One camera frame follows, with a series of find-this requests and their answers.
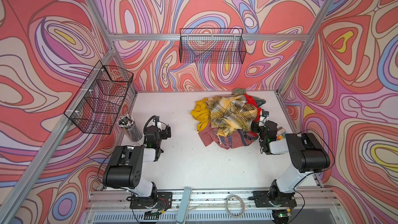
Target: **wall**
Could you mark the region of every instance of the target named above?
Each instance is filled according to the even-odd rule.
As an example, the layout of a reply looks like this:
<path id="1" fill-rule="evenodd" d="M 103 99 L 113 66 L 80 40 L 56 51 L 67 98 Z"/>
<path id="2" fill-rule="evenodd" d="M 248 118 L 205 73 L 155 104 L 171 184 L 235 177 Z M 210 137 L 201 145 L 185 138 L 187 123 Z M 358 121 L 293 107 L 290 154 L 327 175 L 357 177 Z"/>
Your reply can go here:
<path id="1" fill-rule="evenodd" d="M 306 33 L 324 0 L 97 0 L 113 33 L 179 33 L 242 27 L 245 33 Z M 119 41 L 142 91 L 276 89 L 299 42 L 247 41 L 244 64 L 181 64 L 179 42 Z"/>
<path id="2" fill-rule="evenodd" d="M 353 223 L 398 223 L 398 0 L 336 0 L 283 94 L 336 156 L 321 175 Z"/>
<path id="3" fill-rule="evenodd" d="M 0 0 L 0 203 L 106 51 L 84 0 Z M 13 223 L 76 223 L 118 133 L 71 127 Z"/>

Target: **clothing pile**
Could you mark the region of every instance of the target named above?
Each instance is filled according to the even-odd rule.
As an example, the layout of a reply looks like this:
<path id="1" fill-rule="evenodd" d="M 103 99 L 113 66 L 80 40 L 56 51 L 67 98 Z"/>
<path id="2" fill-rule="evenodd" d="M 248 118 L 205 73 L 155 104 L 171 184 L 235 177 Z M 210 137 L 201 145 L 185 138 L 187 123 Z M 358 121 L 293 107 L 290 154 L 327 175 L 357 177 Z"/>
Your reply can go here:
<path id="1" fill-rule="evenodd" d="M 235 89 L 231 96 L 203 98 L 195 102 L 191 112 L 200 123 L 199 136 L 205 146 L 212 142 L 224 149 L 248 146 L 257 139 L 251 132 L 251 123 L 260 119 L 261 106 L 266 101 L 246 94 L 245 89 Z"/>

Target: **swirl pattern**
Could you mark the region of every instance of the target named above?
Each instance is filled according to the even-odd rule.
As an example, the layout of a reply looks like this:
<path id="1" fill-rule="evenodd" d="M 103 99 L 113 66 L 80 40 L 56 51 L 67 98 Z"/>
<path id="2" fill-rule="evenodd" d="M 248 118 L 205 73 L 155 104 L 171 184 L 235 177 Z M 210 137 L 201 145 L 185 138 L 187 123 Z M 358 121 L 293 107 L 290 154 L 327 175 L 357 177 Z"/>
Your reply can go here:
<path id="1" fill-rule="evenodd" d="M 353 223 L 398 223 L 397 7 L 336 0 L 283 91 L 296 127 L 336 155 L 321 177 Z"/>

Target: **black mounting plate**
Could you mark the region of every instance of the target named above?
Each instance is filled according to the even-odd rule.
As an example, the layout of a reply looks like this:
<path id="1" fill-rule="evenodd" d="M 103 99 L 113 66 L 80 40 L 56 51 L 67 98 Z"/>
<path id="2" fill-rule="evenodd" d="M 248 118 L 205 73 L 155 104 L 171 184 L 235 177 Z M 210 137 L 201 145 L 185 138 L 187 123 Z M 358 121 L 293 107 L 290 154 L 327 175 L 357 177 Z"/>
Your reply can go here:
<path id="1" fill-rule="evenodd" d="M 157 209 L 164 209 L 167 207 L 171 208 L 172 200 L 173 200 L 172 192 L 158 192 L 158 198 L 165 199 L 169 203 L 169 205 L 166 206 L 166 203 L 163 200 L 158 199 L 157 204 L 154 208 L 157 208 Z M 150 210 L 151 208 L 147 208 L 144 206 L 144 204 L 141 202 L 141 199 L 142 198 L 139 198 L 139 197 L 133 197 L 130 202 L 130 209 L 148 209 L 148 210 Z"/>
<path id="2" fill-rule="evenodd" d="M 275 207 L 269 202 L 267 194 L 268 191 L 253 191 L 253 198 L 257 208 Z M 276 198 L 276 201 L 281 203 L 280 207 L 294 208 L 297 206 L 296 200 L 291 199 L 291 197 L 279 197 Z"/>

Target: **light blue plastic strip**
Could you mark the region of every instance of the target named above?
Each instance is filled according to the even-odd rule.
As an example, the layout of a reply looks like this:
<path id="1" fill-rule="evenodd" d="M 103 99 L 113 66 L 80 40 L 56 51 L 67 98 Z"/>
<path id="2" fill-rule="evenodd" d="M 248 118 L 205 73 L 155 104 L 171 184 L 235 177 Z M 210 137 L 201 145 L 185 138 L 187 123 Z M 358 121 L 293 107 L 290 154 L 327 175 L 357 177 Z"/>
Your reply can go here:
<path id="1" fill-rule="evenodd" d="M 182 194 L 182 199 L 180 203 L 180 208 L 178 209 L 178 214 L 176 217 L 176 223 L 183 224 L 187 218 L 189 200 L 191 198 L 192 188 L 185 187 L 184 193 Z"/>

